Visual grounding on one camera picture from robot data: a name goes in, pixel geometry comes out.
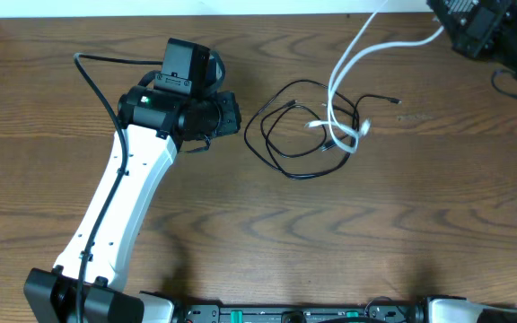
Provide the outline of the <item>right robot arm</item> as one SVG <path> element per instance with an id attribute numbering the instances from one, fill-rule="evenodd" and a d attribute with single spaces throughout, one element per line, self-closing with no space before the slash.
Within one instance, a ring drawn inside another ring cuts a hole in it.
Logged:
<path id="1" fill-rule="evenodd" d="M 499 63 L 517 73 L 517 1 L 427 0 L 451 39 L 472 60 Z"/>

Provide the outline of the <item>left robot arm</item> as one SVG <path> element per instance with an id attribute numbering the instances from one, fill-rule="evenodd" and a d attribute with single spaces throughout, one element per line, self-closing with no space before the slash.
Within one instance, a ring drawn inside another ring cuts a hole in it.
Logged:
<path id="1" fill-rule="evenodd" d="M 164 57 L 116 106 L 108 107 L 114 143 L 92 201 L 49 271 L 32 269 L 23 286 L 39 322 L 179 322 L 175 301 L 152 292 L 125 294 L 129 264 L 146 212 L 181 146 L 236 134 L 241 113 L 222 90 L 219 54 L 169 39 Z"/>

